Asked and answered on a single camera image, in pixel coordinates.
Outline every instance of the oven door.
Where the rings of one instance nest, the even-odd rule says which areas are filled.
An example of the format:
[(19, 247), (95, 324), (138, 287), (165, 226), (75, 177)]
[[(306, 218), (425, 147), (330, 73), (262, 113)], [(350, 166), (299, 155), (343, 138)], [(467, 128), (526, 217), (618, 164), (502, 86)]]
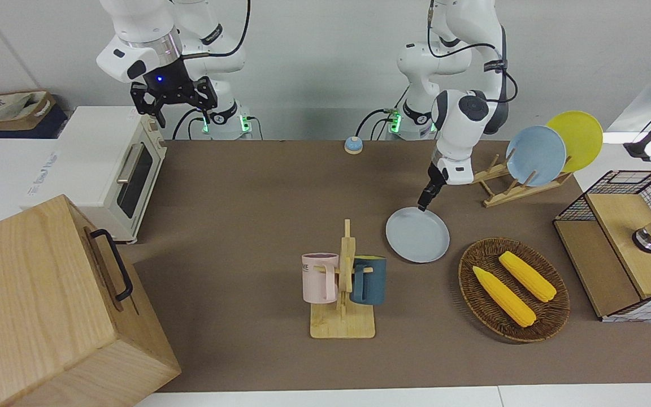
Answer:
[(142, 137), (135, 140), (129, 147), (122, 170), (116, 179), (119, 190), (116, 190), (116, 197), (111, 203), (113, 215), (131, 232), (130, 236), (118, 240), (134, 240), (137, 235), (142, 213), (147, 207), (161, 165), (160, 155), (156, 153), (147, 135), (143, 133)]

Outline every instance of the woven basket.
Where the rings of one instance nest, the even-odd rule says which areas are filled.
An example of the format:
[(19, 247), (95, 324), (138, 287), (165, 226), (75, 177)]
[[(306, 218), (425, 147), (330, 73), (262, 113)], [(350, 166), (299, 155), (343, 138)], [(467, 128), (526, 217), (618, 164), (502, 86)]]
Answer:
[[(498, 257), (507, 250), (534, 267), (556, 288), (556, 296), (552, 301), (543, 303), (536, 299), (499, 263)], [(537, 322), (531, 327), (519, 327), (486, 293), (474, 275), (473, 266), (490, 271), (506, 284), (537, 314)], [(569, 294), (559, 273), (541, 254), (516, 240), (491, 237), (472, 244), (459, 262), (459, 285), (466, 304), (484, 325), (517, 342), (538, 342), (553, 337), (569, 317)]]

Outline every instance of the mug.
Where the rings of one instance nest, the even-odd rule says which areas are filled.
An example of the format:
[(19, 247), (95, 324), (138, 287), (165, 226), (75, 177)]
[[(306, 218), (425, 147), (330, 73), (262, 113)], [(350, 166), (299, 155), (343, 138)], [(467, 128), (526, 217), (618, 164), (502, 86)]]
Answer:
[[(336, 301), (338, 296), (338, 283), (336, 283), (338, 255), (335, 253), (308, 253), (301, 257), (301, 261), (303, 263), (303, 300), (311, 304), (327, 304)], [(321, 267), (325, 268), (325, 272), (317, 270)]]
[(380, 305), (385, 301), (385, 258), (356, 256), (353, 261), (353, 292), (350, 298), (356, 304)]

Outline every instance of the white floor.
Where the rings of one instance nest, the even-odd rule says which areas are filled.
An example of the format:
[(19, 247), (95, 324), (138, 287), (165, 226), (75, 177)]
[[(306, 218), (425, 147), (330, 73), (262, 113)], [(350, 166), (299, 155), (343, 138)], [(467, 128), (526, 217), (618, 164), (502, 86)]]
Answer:
[[(582, 190), (607, 171), (651, 170), (619, 144), (605, 144), (597, 160), (575, 174)], [(562, 386), (369, 389), (369, 391), (156, 393), (137, 407), (651, 407), (651, 383)]]

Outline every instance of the brown paper mat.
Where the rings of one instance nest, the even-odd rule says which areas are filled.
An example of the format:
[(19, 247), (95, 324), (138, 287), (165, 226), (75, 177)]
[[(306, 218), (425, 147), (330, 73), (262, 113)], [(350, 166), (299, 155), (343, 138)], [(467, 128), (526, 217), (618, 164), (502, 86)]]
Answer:
[[(579, 195), (574, 180), (481, 207), (478, 185), (431, 204), (452, 233), (429, 265), (401, 260), (385, 221), (414, 206), (433, 142), (173, 142), (137, 245), (122, 247), (170, 338), (183, 374), (161, 391), (651, 382), (651, 324), (597, 321), (551, 220)], [(505, 142), (481, 142), (474, 168)], [(507, 181), (490, 182), (494, 190)], [(387, 300), (372, 340), (314, 340), (300, 255), (338, 252), (352, 219), (357, 253), (388, 258)], [(458, 263), (478, 239), (509, 237), (542, 253), (569, 289), (571, 317), (550, 340), (500, 342), (470, 314)]]

